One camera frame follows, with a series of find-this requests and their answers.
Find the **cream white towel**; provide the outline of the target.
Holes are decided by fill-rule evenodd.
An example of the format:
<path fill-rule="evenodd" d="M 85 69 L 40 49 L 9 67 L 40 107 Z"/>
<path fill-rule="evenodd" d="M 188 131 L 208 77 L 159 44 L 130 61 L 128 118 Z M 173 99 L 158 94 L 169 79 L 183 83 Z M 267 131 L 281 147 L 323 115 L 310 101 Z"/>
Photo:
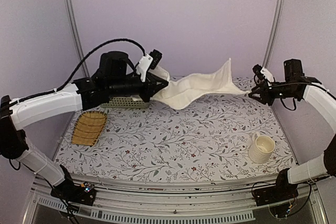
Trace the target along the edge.
<path fill-rule="evenodd" d="M 184 109 L 207 94 L 245 95 L 250 92 L 241 90 L 233 83 L 230 59 L 214 73 L 193 73 L 177 81 L 171 80 L 169 72 L 160 66 L 150 70 L 149 73 L 168 82 L 168 86 L 155 94 L 152 99 L 175 110 Z"/>

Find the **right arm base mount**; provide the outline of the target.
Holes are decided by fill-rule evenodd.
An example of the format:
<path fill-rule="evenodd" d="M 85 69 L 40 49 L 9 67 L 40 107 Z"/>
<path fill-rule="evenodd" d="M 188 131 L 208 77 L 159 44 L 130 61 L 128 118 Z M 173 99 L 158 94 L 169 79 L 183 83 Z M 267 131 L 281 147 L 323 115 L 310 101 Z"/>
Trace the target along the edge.
<path fill-rule="evenodd" d="M 298 197 L 298 184 L 284 186 L 275 183 L 256 182 L 252 185 L 251 194 L 257 206 L 269 205 Z"/>

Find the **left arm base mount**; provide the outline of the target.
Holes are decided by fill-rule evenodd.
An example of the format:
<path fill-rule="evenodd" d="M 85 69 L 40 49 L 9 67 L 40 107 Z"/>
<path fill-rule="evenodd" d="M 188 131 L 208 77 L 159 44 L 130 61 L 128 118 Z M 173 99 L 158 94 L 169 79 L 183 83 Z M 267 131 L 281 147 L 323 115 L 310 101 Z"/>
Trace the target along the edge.
<path fill-rule="evenodd" d="M 64 201 L 93 206 L 97 191 L 94 185 L 88 183 L 81 185 L 62 183 L 53 187 L 50 194 Z"/>

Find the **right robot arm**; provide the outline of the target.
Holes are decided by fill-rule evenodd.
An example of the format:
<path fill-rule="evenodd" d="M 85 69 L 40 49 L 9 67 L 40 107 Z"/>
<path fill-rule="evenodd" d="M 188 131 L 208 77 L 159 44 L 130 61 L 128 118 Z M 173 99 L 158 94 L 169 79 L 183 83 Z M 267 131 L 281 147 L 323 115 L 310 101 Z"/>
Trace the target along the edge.
<path fill-rule="evenodd" d="M 297 101 L 304 101 L 310 104 L 335 131 L 335 96 L 317 78 L 307 77 L 304 74 L 301 60 L 289 59 L 284 61 L 283 66 L 285 81 L 278 82 L 267 68 L 255 65 L 253 73 L 256 85 L 248 96 L 264 105 L 273 105 L 276 99 L 282 102 L 284 99 L 292 98 L 293 105 L 296 105 Z M 335 137 L 320 156 L 280 171 L 276 185 L 271 190 L 271 196 L 276 201 L 282 201 L 298 184 L 328 176 L 335 176 Z"/>

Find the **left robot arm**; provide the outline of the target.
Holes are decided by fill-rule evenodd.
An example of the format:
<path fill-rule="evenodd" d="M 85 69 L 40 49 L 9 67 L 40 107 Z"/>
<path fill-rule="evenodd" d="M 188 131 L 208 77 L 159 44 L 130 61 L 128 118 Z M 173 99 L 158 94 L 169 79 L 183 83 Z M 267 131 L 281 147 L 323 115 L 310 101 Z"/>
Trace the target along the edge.
<path fill-rule="evenodd" d="M 29 167 L 57 187 L 67 200 L 75 199 L 78 188 L 69 173 L 26 138 L 24 127 L 59 114 L 89 110 L 115 97 L 138 95 L 149 102 L 168 85 L 166 80 L 149 72 L 161 58 L 162 54 L 153 50 L 133 65 L 126 53 L 111 51 L 101 55 L 99 68 L 92 77 L 77 79 L 59 91 L 27 100 L 2 97 L 1 155 Z"/>

